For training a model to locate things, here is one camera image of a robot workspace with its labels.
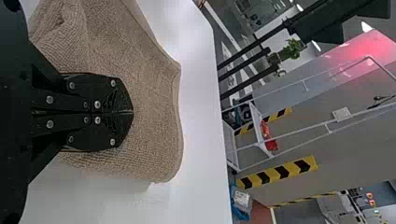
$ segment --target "burlap cloth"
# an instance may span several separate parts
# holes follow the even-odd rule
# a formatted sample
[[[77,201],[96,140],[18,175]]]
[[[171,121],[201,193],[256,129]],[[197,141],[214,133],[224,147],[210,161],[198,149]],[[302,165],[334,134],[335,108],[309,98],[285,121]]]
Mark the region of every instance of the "burlap cloth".
[[[180,66],[158,45],[134,0],[41,0],[29,20],[30,39],[61,73],[119,77],[134,104],[134,124],[120,148],[61,153],[83,170],[153,182],[173,178],[181,164]]]

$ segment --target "warning tape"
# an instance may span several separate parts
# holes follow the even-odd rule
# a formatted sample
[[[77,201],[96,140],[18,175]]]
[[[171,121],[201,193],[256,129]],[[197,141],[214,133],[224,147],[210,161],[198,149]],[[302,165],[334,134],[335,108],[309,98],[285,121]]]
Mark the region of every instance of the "warning tape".
[[[237,135],[240,135],[240,134],[248,133],[248,132],[250,132],[253,128],[254,128],[254,124],[253,124],[253,123],[249,124],[248,126],[245,125],[245,126],[242,127],[241,129],[237,130],[233,135],[237,136]]]
[[[287,116],[287,115],[290,115],[291,112],[293,112],[292,109],[291,109],[291,107],[290,107],[290,108],[286,108],[286,109],[283,109],[283,110],[277,112],[276,114],[274,114],[274,115],[272,115],[272,116],[269,116],[269,117],[267,117],[267,118],[265,118],[265,119],[263,119],[263,120],[264,120],[266,123],[271,123],[271,122],[276,121],[277,119],[281,119],[281,118],[283,118],[283,117],[285,117],[285,116]],[[240,135],[240,134],[249,133],[249,132],[250,132],[251,130],[253,130],[253,129],[254,129],[254,124],[251,123],[251,124],[249,124],[248,126],[245,125],[245,126],[242,127],[241,129],[237,130],[233,135],[234,135],[234,136],[237,136],[237,135]]]
[[[286,109],[283,109],[283,110],[277,112],[274,115],[271,115],[271,116],[265,118],[264,121],[266,123],[271,123],[271,122],[276,121],[277,119],[283,118],[283,117],[291,114],[291,112],[293,112],[293,111],[292,111],[291,107],[289,107],[289,108],[286,108]]]
[[[248,175],[236,180],[236,186],[240,189],[253,189],[265,184],[273,183],[281,179],[307,172],[318,170],[317,162],[313,156],[305,157],[297,161],[285,163],[276,168],[266,169],[254,175]]]
[[[282,207],[282,206],[285,206],[285,205],[307,202],[307,201],[311,201],[311,200],[314,200],[314,199],[317,199],[317,198],[324,198],[324,197],[329,197],[329,196],[334,196],[334,195],[337,195],[337,191],[330,192],[330,193],[325,193],[325,194],[317,194],[317,195],[314,195],[312,197],[307,197],[307,198],[303,198],[303,199],[297,199],[297,200],[294,200],[294,201],[291,201],[291,202],[280,203],[280,204],[271,205],[271,206],[268,206],[268,207],[269,208],[279,208],[279,207]]]

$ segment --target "white table surface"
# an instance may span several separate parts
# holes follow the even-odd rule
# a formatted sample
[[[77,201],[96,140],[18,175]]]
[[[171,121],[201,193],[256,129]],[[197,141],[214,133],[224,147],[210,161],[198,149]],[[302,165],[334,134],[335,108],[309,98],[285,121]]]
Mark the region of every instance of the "white table surface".
[[[38,0],[21,0],[31,15]],[[213,31],[191,0],[138,0],[161,45],[181,63],[185,152],[166,184],[50,164],[30,185],[21,223],[231,224]]]

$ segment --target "ceiling light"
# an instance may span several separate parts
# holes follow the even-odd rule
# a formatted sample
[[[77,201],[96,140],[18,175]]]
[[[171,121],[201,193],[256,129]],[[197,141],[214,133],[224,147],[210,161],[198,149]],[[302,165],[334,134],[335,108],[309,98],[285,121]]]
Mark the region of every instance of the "ceiling light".
[[[372,30],[374,30],[373,27],[371,27],[369,24],[367,24],[365,21],[361,22],[361,29],[363,29],[364,33],[370,32]]]
[[[321,52],[321,48],[320,48],[320,46],[319,46],[319,44],[318,44],[317,42],[312,41],[312,44],[315,46],[315,48],[317,48],[317,50],[318,50],[319,52]]]
[[[297,8],[298,8],[300,11],[304,11],[304,9],[300,6],[300,4],[297,4],[296,6],[297,6]]]

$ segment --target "metal bolt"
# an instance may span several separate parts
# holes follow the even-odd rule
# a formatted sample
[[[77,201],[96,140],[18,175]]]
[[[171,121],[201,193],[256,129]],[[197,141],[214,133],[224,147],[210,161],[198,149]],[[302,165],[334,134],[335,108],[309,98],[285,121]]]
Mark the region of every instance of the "metal bolt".
[[[52,96],[47,96],[46,102],[47,102],[47,104],[52,105],[53,104],[53,97]]]
[[[100,108],[100,106],[101,106],[101,104],[100,104],[100,102],[99,101],[95,101],[95,108],[96,109],[99,109]]]
[[[100,117],[96,117],[96,118],[95,118],[95,124],[100,124],[100,122],[102,122],[102,120],[100,119]]]
[[[71,135],[67,141],[68,141],[69,143],[74,143],[74,136]]]
[[[70,88],[71,90],[73,90],[75,87],[76,87],[76,85],[74,84],[74,82],[70,82],[70,83],[69,83],[69,88]]]
[[[52,128],[53,128],[53,125],[54,125],[54,123],[53,123],[52,120],[47,121],[47,128],[48,128],[48,129],[52,129]]]

